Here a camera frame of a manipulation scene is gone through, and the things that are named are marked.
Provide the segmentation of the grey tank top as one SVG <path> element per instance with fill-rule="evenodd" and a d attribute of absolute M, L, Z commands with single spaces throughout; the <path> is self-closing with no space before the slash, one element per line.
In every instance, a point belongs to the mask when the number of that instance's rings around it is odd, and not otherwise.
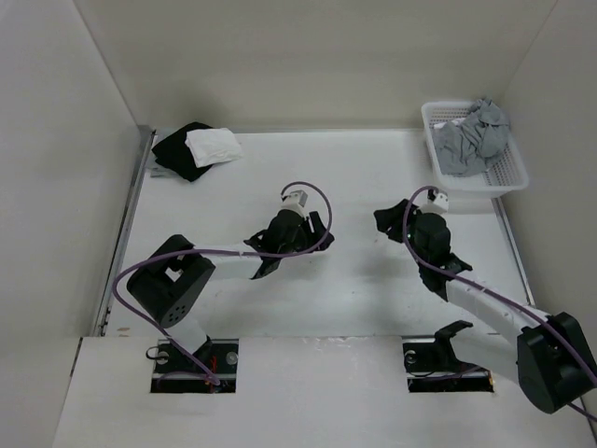
<path fill-rule="evenodd" d="M 509 136 L 506 113 L 492 99 L 478 99 L 465 117 L 433 131 L 441 172 L 457 177 L 487 172 L 501 159 Z"/>

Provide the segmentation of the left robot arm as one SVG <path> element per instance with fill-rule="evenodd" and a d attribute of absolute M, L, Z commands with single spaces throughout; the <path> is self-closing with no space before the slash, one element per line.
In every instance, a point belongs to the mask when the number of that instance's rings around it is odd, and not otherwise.
<path fill-rule="evenodd" d="M 126 289 L 180 344 L 179 363 L 187 371 L 201 371 L 208 364 L 213 343 L 190 312 L 209 281 L 258 280 L 275 272 L 283 255 L 325 251 L 334 241 L 318 213 L 303 216 L 282 209 L 267 229 L 244 240 L 230 256 L 183 254 L 194 244 L 181 234 L 169 237 L 153 256 L 177 255 L 138 268 Z"/>

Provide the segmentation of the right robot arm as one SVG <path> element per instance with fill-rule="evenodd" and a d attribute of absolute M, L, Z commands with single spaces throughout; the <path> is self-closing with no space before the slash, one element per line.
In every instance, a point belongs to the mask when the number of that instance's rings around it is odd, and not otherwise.
<path fill-rule="evenodd" d="M 433 371 L 456 371 L 463 364 L 495 371 L 518 385 L 543 413 L 573 406 L 596 387 L 596 361 L 578 321 L 551 315 L 502 296 L 482 284 L 473 268 L 451 250 L 444 218 L 447 195 L 427 190 L 427 203 L 404 199 L 374 212 L 377 230 L 404 245 L 424 286 L 493 329 L 499 339 L 485 343 L 463 335 L 472 323 L 456 321 L 434 335 Z"/>

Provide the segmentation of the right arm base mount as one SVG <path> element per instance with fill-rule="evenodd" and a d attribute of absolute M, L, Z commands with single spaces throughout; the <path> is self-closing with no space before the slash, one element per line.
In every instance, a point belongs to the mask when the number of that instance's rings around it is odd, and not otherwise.
<path fill-rule="evenodd" d="M 460 331 L 472 327 L 472 323 L 458 320 L 437 330 L 432 336 L 402 340 L 410 393 L 493 392 L 491 373 L 458 359 L 451 344 L 451 339 Z"/>

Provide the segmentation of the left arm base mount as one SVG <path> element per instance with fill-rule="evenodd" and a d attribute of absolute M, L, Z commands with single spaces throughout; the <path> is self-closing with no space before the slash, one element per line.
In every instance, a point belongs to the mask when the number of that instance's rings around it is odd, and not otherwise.
<path fill-rule="evenodd" d="M 214 385 L 205 371 L 166 340 L 146 350 L 153 363 L 150 392 L 154 394 L 233 394 L 237 386 L 240 341 L 211 340 L 197 358 L 219 380 Z"/>

